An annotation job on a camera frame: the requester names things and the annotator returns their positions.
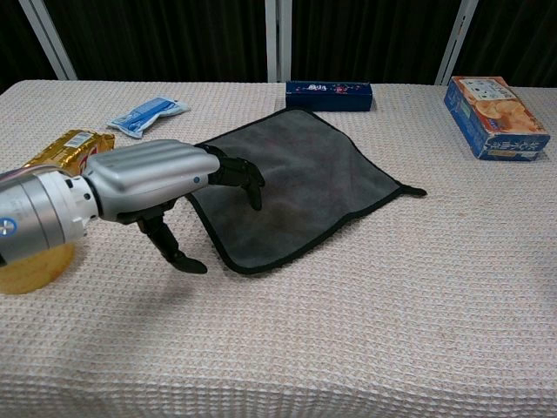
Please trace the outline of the gold foil biscuit pack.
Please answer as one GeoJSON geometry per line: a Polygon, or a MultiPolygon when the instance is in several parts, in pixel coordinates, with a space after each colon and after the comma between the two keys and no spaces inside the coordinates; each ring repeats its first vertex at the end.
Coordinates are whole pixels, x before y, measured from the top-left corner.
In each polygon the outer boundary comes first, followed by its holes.
{"type": "Polygon", "coordinates": [[[111,151],[116,137],[110,133],[69,130],[23,166],[57,165],[71,175],[84,172],[88,159],[97,153],[111,151]]]}

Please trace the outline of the dark blue long box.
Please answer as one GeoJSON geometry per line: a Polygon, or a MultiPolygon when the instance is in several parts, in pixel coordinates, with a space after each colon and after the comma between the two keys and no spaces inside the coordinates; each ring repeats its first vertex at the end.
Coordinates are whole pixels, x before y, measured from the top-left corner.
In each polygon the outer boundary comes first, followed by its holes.
{"type": "Polygon", "coordinates": [[[370,111],[373,92],[369,83],[288,81],[285,104],[308,111],[370,111]]]}

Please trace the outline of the white metal frame post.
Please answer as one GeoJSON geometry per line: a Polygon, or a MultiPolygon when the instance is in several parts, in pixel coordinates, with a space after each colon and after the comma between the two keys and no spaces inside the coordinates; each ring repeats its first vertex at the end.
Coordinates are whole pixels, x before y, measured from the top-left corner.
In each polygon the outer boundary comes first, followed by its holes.
{"type": "Polygon", "coordinates": [[[460,0],[460,7],[454,19],[445,52],[434,81],[435,85],[448,85],[478,3],[479,0],[460,0]]]}
{"type": "Polygon", "coordinates": [[[265,0],[265,47],[268,83],[292,76],[292,0],[265,0]]]}
{"type": "Polygon", "coordinates": [[[57,78],[77,81],[77,73],[44,0],[18,0],[18,2],[57,78]]]}

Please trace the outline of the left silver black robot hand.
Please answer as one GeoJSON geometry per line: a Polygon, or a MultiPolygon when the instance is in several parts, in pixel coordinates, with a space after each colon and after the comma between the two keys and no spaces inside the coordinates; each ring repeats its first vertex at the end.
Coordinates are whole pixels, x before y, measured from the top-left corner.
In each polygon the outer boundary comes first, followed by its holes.
{"type": "Polygon", "coordinates": [[[252,209],[262,208],[265,181],[244,158],[230,157],[213,145],[188,145],[160,139],[95,154],[86,163],[88,182],[105,221],[137,224],[163,258],[184,273],[203,274],[207,267],[187,257],[164,213],[176,201],[208,185],[242,188],[252,209]]]}

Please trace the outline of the yellow clear tape roll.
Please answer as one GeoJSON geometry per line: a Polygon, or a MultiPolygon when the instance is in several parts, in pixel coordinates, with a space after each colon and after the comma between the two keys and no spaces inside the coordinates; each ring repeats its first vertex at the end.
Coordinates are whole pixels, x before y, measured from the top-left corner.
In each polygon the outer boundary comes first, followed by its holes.
{"type": "Polygon", "coordinates": [[[56,280],[74,258],[75,245],[64,244],[0,267],[0,293],[33,292],[56,280]]]}

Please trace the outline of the beige waffle tablecloth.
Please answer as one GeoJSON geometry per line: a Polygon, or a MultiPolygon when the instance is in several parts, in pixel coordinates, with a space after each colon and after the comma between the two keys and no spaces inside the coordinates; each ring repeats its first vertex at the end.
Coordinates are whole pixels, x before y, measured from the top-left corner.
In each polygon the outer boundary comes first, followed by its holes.
{"type": "Polygon", "coordinates": [[[205,275],[91,223],[56,281],[0,294],[0,418],[557,418],[557,88],[516,93],[551,137],[524,164],[476,159],[439,86],[326,114],[427,195],[267,275],[186,200],[165,219],[205,275]]]}

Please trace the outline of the black pleated curtain panel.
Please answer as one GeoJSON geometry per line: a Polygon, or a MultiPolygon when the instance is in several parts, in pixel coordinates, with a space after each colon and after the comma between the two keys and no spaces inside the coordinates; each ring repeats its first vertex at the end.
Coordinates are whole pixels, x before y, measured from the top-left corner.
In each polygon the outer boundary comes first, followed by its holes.
{"type": "Polygon", "coordinates": [[[57,79],[18,0],[0,0],[0,94],[30,79],[57,79]]]}
{"type": "Polygon", "coordinates": [[[479,0],[453,75],[557,88],[557,0],[479,0]]]}
{"type": "Polygon", "coordinates": [[[77,77],[264,82],[265,0],[44,0],[77,77]]]}
{"type": "Polygon", "coordinates": [[[460,0],[293,0],[291,78],[433,84],[460,0]]]}

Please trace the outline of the blue plastic pouch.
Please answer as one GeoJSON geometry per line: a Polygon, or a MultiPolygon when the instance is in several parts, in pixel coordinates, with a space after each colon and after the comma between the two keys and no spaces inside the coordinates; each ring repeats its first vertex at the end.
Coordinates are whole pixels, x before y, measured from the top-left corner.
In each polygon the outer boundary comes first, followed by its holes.
{"type": "Polygon", "coordinates": [[[142,138],[144,131],[151,127],[159,118],[173,117],[189,111],[188,104],[170,98],[153,98],[124,115],[107,123],[112,129],[121,131],[131,138],[142,138]]]}

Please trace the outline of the blue orange cracker box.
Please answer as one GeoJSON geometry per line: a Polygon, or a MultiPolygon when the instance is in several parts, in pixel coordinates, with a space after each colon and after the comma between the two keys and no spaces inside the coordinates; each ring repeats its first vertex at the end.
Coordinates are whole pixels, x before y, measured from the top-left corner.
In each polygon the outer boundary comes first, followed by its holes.
{"type": "Polygon", "coordinates": [[[477,159],[534,161],[550,141],[502,77],[454,76],[444,103],[477,159]]]}

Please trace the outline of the black and green cloth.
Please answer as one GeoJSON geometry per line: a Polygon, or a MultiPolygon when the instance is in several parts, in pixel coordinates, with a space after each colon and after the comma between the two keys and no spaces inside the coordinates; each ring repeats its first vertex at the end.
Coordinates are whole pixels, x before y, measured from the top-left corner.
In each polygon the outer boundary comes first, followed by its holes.
{"type": "Polygon", "coordinates": [[[399,196],[426,195],[384,172],[341,130],[305,110],[277,111],[206,143],[249,160],[265,180],[259,211],[236,187],[209,185],[188,198],[236,273],[283,266],[399,196]]]}

